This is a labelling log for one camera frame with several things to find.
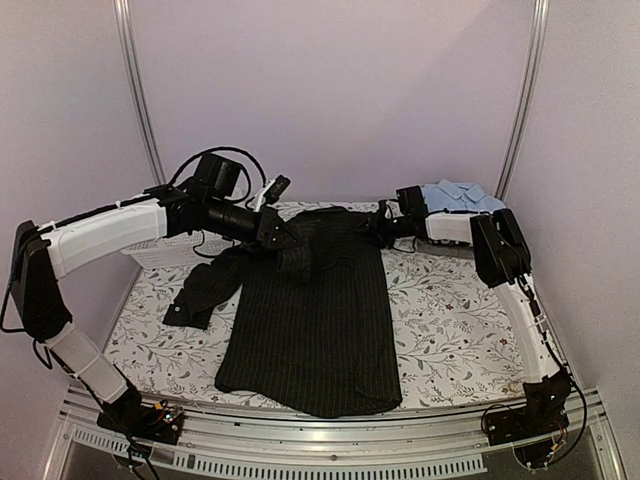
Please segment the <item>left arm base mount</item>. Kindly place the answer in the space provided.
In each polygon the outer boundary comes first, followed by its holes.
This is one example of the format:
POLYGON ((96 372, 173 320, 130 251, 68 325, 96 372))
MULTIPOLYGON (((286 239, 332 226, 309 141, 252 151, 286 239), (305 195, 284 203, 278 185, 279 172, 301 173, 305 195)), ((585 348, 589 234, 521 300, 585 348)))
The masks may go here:
POLYGON ((129 435, 134 439, 177 445, 182 433, 183 409, 161 400, 145 405, 137 396, 123 396, 105 403, 97 425, 103 429, 129 435))

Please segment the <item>black pinstriped long sleeve shirt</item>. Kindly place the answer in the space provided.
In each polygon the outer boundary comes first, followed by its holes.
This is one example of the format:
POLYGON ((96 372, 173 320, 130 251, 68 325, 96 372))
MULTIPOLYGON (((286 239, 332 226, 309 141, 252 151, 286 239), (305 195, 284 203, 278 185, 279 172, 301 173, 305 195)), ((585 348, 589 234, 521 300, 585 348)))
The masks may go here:
POLYGON ((343 207, 301 212, 287 224, 294 246, 231 247, 196 266, 163 322, 205 329, 237 297, 219 391, 321 418, 392 410, 402 392, 378 218, 343 207))

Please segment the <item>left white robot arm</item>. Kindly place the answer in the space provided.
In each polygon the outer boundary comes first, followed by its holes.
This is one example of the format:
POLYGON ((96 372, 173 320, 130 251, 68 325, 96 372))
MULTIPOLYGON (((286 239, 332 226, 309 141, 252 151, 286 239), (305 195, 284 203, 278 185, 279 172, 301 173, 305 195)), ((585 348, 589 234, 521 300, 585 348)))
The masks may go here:
POLYGON ((94 307, 66 286, 91 281, 87 292, 101 306, 118 291, 108 269, 113 257, 139 243, 211 232, 268 250, 294 243, 274 208, 291 181, 268 178, 248 151, 216 146, 184 161, 171 176, 131 198, 115 201, 64 220, 21 223, 15 232, 9 274, 1 300, 13 307, 17 324, 1 326, 5 335, 25 335, 66 367, 104 405, 128 434, 148 426, 148 412, 135 387, 84 332, 88 321, 72 312, 94 307))

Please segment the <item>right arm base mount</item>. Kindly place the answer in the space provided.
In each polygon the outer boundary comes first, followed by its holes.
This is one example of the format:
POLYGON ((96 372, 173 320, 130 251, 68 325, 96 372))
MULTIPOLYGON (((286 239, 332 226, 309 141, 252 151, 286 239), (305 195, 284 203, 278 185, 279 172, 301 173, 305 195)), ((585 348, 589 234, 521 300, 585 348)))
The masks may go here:
POLYGON ((568 416, 563 408, 547 416, 533 416, 525 407, 514 408, 501 403, 489 406, 480 420, 481 430, 491 446, 560 432, 568 426, 568 416))

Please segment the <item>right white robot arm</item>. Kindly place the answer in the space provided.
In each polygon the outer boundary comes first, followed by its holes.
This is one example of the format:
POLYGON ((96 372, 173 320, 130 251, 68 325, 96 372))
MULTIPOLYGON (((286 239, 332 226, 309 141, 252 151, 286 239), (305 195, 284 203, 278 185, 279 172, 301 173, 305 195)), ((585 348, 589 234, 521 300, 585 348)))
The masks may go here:
POLYGON ((525 407, 517 427, 537 436, 566 412, 565 403, 578 387, 554 352, 538 302, 527 242, 512 210, 431 210, 419 186, 396 191, 395 216, 380 200, 373 231, 391 248, 401 238, 469 246, 478 278, 494 292, 513 328, 524 367, 525 407))

